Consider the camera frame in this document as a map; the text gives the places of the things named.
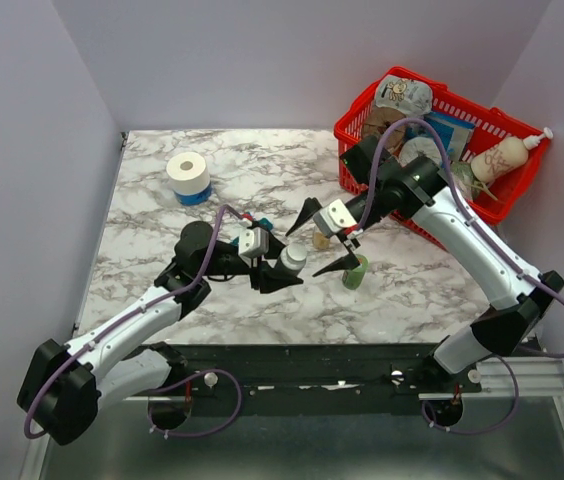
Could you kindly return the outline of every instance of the cable clip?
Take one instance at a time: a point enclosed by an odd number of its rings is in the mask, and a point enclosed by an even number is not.
[[[364,230],[362,230],[361,228],[357,228],[356,230],[352,230],[351,232],[349,232],[348,237],[349,239],[353,240],[354,238],[357,238],[360,235],[362,235],[362,232],[364,232]]]
[[[528,269],[523,268],[522,271],[520,273],[518,273],[515,277],[518,280],[522,280],[524,277],[528,277],[530,275],[530,272]]]

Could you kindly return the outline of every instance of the metal screw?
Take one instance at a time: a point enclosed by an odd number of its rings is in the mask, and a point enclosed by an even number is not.
[[[480,383],[480,380],[482,380],[482,375],[475,368],[469,370],[467,377],[469,378],[469,382],[471,383]]]
[[[209,372],[204,375],[204,384],[209,387],[213,388],[218,383],[218,376],[214,372]]]

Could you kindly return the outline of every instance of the white bottle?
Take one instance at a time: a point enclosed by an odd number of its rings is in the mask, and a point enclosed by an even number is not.
[[[304,246],[291,243],[280,252],[275,268],[297,276],[306,265],[306,257],[307,251]]]
[[[537,147],[544,138],[553,138],[551,129],[545,128],[542,135],[530,135],[524,140],[518,137],[505,138],[471,161],[473,175],[483,183],[491,183],[524,165],[529,159],[529,150]]]

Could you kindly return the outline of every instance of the small jar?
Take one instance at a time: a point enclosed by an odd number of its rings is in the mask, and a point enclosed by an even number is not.
[[[369,268],[369,261],[364,255],[356,255],[360,265],[353,270],[345,270],[342,274],[342,285],[349,290],[357,290],[362,284],[362,279],[366,270]]]
[[[316,250],[327,250],[331,246],[331,239],[327,238],[317,226],[313,229],[313,246]]]

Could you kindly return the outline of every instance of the black metal frame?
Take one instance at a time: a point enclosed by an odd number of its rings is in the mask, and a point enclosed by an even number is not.
[[[210,368],[233,374],[242,390],[240,415],[298,416],[390,413],[418,415],[420,393],[479,392],[467,378],[468,368],[446,382],[431,383],[423,375],[424,359],[436,344],[365,345],[168,345],[152,349],[172,366],[164,385]],[[393,375],[399,371],[402,375]],[[219,376],[209,387],[192,382],[192,414],[226,417],[235,408],[237,393],[229,379]],[[149,398],[156,426],[174,428],[174,413],[181,411],[185,389],[169,394],[173,400]]]

